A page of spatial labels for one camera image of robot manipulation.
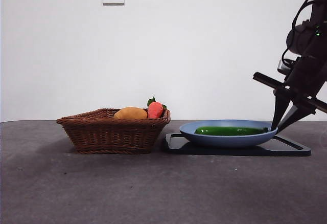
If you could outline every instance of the black cutting board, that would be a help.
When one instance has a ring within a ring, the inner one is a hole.
[[[245,148],[219,148],[198,146],[180,133],[169,133],[162,144],[165,152],[190,155],[233,155],[233,156],[310,156],[311,149],[281,136],[256,146]]]

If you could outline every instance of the wicker basket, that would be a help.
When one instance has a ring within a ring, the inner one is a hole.
[[[119,109],[98,109],[57,120],[79,153],[150,153],[170,111],[158,119],[115,119]]]

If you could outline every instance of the blue bowl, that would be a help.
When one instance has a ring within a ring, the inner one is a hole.
[[[220,127],[267,127],[267,133],[248,136],[207,136],[195,134],[195,130],[202,126],[220,126]],[[214,146],[227,148],[241,148],[255,146],[265,143],[272,139],[277,133],[278,128],[270,131],[271,123],[250,121],[250,120],[204,120],[184,124],[179,130],[185,138],[199,146]]]

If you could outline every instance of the yellow fruit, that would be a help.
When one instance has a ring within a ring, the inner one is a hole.
[[[117,119],[146,119],[148,114],[141,108],[125,107],[117,111],[113,117]]]

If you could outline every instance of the black cable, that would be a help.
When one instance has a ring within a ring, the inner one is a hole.
[[[292,22],[292,38],[291,38],[291,43],[290,43],[290,46],[293,44],[293,41],[294,41],[294,36],[295,36],[295,26],[296,26],[296,21],[297,21],[297,18],[298,18],[298,16],[300,15],[300,13],[301,13],[301,11],[305,8],[305,7],[307,7],[307,6],[309,6],[309,5],[311,5],[311,4],[313,4],[314,3],[314,1],[312,1],[312,2],[308,2],[309,0],[305,0],[304,1],[304,3],[302,4],[302,6],[300,7],[300,9],[299,9],[299,11],[296,13],[296,15],[295,15],[295,17],[294,17],[294,19],[293,19],[293,22]],[[286,61],[284,60],[284,56],[285,56],[285,54],[287,53],[287,51],[289,51],[289,47],[287,47],[286,48],[286,50],[283,52],[283,54],[282,54],[282,62],[283,62],[283,64],[285,65],[285,66],[287,66],[287,67],[291,67],[288,63],[286,63]]]

